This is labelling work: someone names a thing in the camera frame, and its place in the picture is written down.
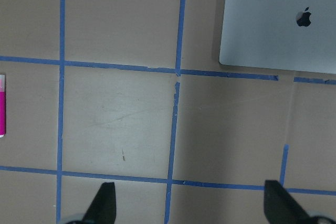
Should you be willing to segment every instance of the laptop lid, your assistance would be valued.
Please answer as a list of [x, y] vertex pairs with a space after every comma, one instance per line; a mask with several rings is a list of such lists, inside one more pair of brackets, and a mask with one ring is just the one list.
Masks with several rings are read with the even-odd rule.
[[335, 17], [336, 0], [225, 0], [219, 61], [336, 73]]

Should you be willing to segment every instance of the apple logo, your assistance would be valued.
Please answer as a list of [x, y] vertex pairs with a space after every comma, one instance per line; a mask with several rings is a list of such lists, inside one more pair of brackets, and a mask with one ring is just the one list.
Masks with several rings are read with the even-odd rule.
[[307, 7], [304, 12], [299, 12], [296, 18], [296, 23], [298, 26], [309, 26], [310, 25], [310, 20], [309, 17], [311, 15], [310, 12], [308, 12], [309, 7]]

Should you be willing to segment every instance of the beige floor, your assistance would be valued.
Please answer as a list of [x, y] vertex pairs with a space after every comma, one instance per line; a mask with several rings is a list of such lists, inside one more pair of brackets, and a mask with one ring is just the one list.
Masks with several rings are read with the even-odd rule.
[[285, 144], [285, 186], [336, 216], [336, 86], [294, 82], [336, 76], [219, 65], [224, 0], [185, 0], [183, 23], [180, 0], [0, 4], [6, 223], [83, 213], [105, 181], [118, 224], [267, 223]]

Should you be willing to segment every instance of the scuff mark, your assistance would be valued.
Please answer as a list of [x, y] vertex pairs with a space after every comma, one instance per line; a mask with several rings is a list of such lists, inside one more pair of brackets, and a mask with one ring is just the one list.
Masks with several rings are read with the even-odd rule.
[[161, 110], [165, 110], [167, 109], [166, 106], [161, 106], [161, 107], [158, 107], [158, 108], [148, 108], [148, 109], [145, 109], [145, 110], [141, 110], [141, 111], [135, 111], [135, 112], [132, 112], [132, 113], [129, 113], [129, 114], [126, 114], [126, 115], [123, 115], [123, 116], [120, 116], [116, 119], [113, 119], [111, 121], [106, 121], [106, 122], [95, 122], [94, 124], [90, 124], [88, 125], [88, 127], [103, 127], [103, 128], [110, 128], [111, 127], [111, 124], [113, 122], [116, 122], [116, 121], [122, 121], [123, 119], [127, 118], [127, 117], [130, 117], [130, 116], [133, 116], [133, 115], [136, 115], [136, 114], [140, 114], [140, 113], [143, 113], [143, 112], [148, 112], [148, 111], [161, 111]]
[[121, 152], [122, 152], [122, 159], [125, 161], [125, 153], [124, 153], [123, 148], [121, 148]]

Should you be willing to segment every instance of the pink marker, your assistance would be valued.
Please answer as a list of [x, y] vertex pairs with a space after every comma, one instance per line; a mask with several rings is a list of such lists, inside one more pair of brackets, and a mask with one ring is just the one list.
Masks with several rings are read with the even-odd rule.
[[5, 75], [0, 74], [0, 137], [6, 134], [6, 90]]

